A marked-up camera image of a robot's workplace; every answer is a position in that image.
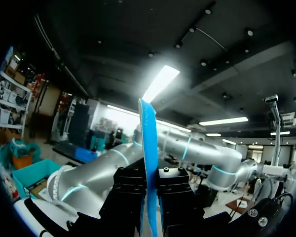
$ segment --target fluorescent light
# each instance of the fluorescent light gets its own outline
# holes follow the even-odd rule
[[[168,123],[168,122],[160,121],[160,120],[157,120],[157,119],[156,119],[156,122],[159,123],[159,124],[166,125],[168,127],[176,128],[176,129],[184,131],[184,132],[191,132],[191,130],[189,130],[187,128],[179,127],[179,126],[176,126],[176,125]]]
[[[281,135],[288,135],[290,133],[291,133],[290,131],[286,131],[286,132],[281,132],[280,134]],[[276,132],[271,132],[271,136],[275,136],[275,135],[276,135]]]
[[[227,140],[227,139],[223,139],[222,141],[223,141],[223,142],[227,142],[227,143],[229,143],[229,144],[236,145],[236,143],[235,143],[235,142],[229,141],[229,140]]]
[[[210,125],[217,125],[217,124],[226,124],[226,123],[234,123],[234,122],[247,122],[247,121],[249,121],[247,117],[239,117],[239,118],[227,118],[227,119],[221,119],[221,120],[200,122],[199,124],[202,125],[202,126],[210,126]]]
[[[111,109],[114,109],[114,110],[118,110],[118,111],[130,114],[130,115],[139,116],[139,114],[137,114],[137,113],[134,113],[134,112],[131,112],[131,111],[128,111],[128,110],[124,110],[124,109],[121,109],[119,107],[115,107],[115,106],[112,106],[112,105],[108,105],[108,107],[111,108]]]
[[[17,60],[21,61],[21,59],[17,55],[15,55],[14,57],[16,57]]]
[[[222,135],[219,133],[206,133],[206,136],[208,137],[221,137]]]
[[[143,100],[150,103],[179,73],[180,71],[165,65],[150,84]]]
[[[134,115],[134,116],[138,116],[139,117],[139,114],[134,113],[134,112],[131,112],[131,111],[128,111],[128,110],[121,109],[119,107],[115,107],[115,106],[112,106],[112,105],[107,105],[107,107],[109,107],[111,109],[114,109],[114,110],[118,110],[118,111],[121,111],[121,112],[130,114],[130,115]],[[168,126],[168,127],[179,129],[179,130],[184,131],[184,132],[191,132],[191,130],[189,130],[189,129],[186,129],[184,127],[180,127],[180,126],[177,126],[177,125],[168,123],[168,122],[164,122],[164,121],[157,120],[157,119],[156,119],[156,122],[159,123],[159,124],[163,124],[165,126]]]

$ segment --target wooden table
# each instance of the wooden table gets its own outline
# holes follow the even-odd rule
[[[248,204],[248,207],[247,208],[237,208],[237,200],[243,200],[243,201],[247,201],[247,204]],[[240,214],[243,214],[245,212],[246,209],[248,208],[251,208],[254,206],[254,202],[253,201],[250,201],[248,199],[246,199],[245,197],[240,197],[234,201],[231,201],[229,203],[226,204],[227,207],[229,207],[230,209],[240,213]]]

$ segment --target ceiling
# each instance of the ceiling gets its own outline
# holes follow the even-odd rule
[[[268,107],[263,98],[278,94],[280,112],[296,113],[296,50],[259,2],[57,0],[38,15],[61,60],[89,97],[135,111],[138,98],[167,64],[180,74],[152,102],[159,119],[186,126],[247,116],[248,123],[207,131],[266,137]]]

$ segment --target teal bin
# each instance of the teal bin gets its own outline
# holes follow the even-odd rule
[[[45,159],[22,169],[13,171],[13,180],[20,198],[28,197],[25,193],[25,188],[31,186],[44,177],[49,177],[52,173],[60,169],[60,167],[61,166],[59,164],[53,162],[52,160]]]

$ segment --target blue bin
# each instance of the blue bin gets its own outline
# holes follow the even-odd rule
[[[96,152],[92,152],[84,148],[77,148],[75,150],[74,158],[87,163],[93,161],[97,156],[98,154]]]
[[[45,159],[26,166],[22,169],[13,171],[13,180],[20,198],[27,197],[24,188],[29,187],[44,177],[50,176],[52,173],[60,169],[60,167],[61,166],[59,164],[56,164],[52,160]],[[30,196],[34,199],[37,199],[37,197],[33,196],[32,194],[30,194]]]

